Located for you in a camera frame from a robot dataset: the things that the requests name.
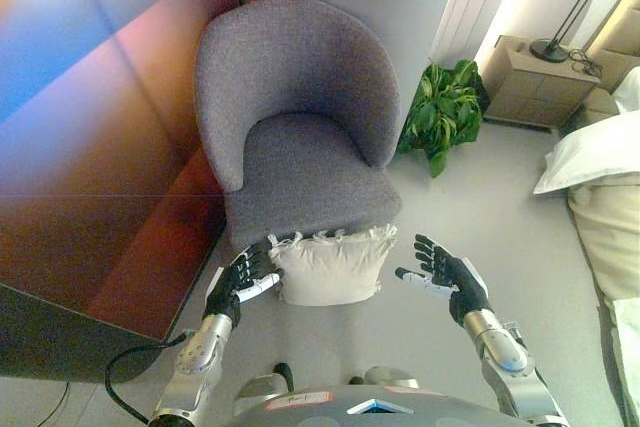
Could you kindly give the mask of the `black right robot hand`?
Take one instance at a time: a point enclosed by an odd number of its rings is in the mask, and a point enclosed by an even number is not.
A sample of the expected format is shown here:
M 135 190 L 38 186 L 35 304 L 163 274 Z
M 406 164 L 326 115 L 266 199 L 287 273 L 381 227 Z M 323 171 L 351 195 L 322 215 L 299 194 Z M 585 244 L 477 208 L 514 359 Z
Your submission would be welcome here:
M 449 313 L 461 327 L 468 313 L 492 310 L 486 283 L 468 258 L 454 256 L 421 234 L 415 235 L 414 249 L 422 273 L 398 267 L 395 275 L 401 281 L 448 299 Z

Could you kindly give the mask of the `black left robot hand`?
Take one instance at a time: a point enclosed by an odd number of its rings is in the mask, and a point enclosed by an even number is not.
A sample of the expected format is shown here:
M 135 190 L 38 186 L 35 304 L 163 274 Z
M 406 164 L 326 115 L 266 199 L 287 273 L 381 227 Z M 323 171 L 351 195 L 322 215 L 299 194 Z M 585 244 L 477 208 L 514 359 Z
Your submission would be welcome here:
M 206 296 L 202 319 L 224 314 L 235 329 L 241 319 L 240 304 L 246 300 L 242 291 L 275 286 L 284 276 L 284 270 L 275 266 L 269 256 L 272 243 L 267 239 L 253 244 L 214 275 L 213 287 Z

